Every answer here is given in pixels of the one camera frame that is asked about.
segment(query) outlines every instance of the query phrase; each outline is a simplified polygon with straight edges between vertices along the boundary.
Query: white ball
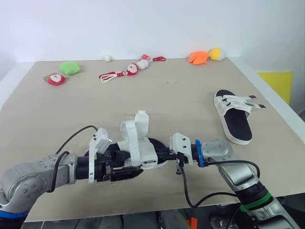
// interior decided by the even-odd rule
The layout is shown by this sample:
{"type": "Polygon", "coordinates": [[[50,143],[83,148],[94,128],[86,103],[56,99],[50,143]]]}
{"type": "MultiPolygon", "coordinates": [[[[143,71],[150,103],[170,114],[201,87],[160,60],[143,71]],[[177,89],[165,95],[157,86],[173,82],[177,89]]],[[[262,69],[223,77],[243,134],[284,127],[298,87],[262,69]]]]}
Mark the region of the white ball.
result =
{"type": "Polygon", "coordinates": [[[111,56],[110,55],[104,55],[104,60],[106,62],[110,62],[111,61],[111,56]]]}

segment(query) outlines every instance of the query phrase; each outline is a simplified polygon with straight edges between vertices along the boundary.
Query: orange object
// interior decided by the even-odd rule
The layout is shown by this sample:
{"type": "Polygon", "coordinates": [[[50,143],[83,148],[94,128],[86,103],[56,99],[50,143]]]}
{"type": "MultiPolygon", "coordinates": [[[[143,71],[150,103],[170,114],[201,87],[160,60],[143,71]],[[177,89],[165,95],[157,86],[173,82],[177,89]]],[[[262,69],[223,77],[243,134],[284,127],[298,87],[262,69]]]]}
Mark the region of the orange object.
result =
{"type": "Polygon", "coordinates": [[[191,229],[197,229],[198,219],[191,217],[190,219],[187,220],[187,222],[191,226],[191,229]]]}
{"type": "Polygon", "coordinates": [[[202,64],[206,63],[206,60],[208,59],[209,54],[204,51],[200,52],[193,52],[189,58],[189,62],[193,62],[193,64],[202,64]]]}

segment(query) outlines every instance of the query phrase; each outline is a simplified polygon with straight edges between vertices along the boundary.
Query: table surface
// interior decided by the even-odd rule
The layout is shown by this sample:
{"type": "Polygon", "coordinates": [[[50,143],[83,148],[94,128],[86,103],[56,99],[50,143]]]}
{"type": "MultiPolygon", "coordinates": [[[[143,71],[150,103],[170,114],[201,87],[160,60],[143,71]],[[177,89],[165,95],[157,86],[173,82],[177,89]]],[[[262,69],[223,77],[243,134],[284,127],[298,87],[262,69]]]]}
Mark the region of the table surface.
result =
{"type": "MultiPolygon", "coordinates": [[[[169,137],[177,132],[189,136],[192,142],[226,139],[213,95],[219,89],[228,89],[236,95],[256,95],[255,103],[266,106],[266,110],[252,111],[251,143],[232,144],[234,152],[259,165],[261,181],[274,196],[305,191],[304,143],[230,60],[198,66],[185,59],[153,62],[135,76],[100,83],[100,74],[123,70],[131,62],[79,61],[81,72],[58,87],[48,85],[43,78],[60,73],[62,62],[35,63],[0,111],[0,176],[18,163],[55,153],[71,134],[89,124],[105,127],[119,141],[121,122],[133,119],[137,110],[149,115],[148,137],[167,146],[169,137]]],[[[91,130],[83,132],[64,149],[82,155],[91,136],[91,130]]],[[[186,166],[185,171],[192,202],[212,192],[231,192],[216,167],[186,166]]],[[[218,196],[204,205],[235,201],[218,196]]],[[[175,162],[169,162],[131,180],[97,185],[80,180],[60,187],[37,200],[27,221],[184,207],[188,205],[183,180],[175,174],[175,162]]]]}

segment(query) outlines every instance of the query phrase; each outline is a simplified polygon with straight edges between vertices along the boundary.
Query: green plush toy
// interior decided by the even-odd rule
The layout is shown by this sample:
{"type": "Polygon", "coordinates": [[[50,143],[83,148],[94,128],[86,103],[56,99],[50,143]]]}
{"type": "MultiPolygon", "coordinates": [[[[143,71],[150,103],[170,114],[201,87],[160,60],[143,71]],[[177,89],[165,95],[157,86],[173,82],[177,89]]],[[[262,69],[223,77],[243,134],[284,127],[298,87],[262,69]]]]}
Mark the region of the green plush toy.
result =
{"type": "Polygon", "coordinates": [[[62,63],[59,69],[68,75],[73,75],[81,70],[80,66],[75,61],[67,61],[62,63]]]}

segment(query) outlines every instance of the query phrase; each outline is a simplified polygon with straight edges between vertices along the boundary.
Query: red and white toy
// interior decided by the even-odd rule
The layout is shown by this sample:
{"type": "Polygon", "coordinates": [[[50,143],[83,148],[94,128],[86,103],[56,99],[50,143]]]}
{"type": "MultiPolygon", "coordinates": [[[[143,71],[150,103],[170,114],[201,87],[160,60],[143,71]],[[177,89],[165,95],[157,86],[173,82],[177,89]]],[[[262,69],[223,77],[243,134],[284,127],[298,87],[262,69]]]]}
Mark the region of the red and white toy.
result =
{"type": "Polygon", "coordinates": [[[110,72],[110,73],[102,74],[99,76],[99,78],[101,79],[102,83],[107,83],[116,77],[121,77],[124,75],[136,75],[139,69],[147,68],[149,62],[152,61],[166,61],[166,59],[162,56],[152,59],[148,55],[144,54],[137,63],[129,64],[126,71],[110,72]]]}
{"type": "Polygon", "coordinates": [[[52,73],[44,77],[45,81],[53,86],[62,85],[66,81],[66,77],[57,73],[52,73]]]}

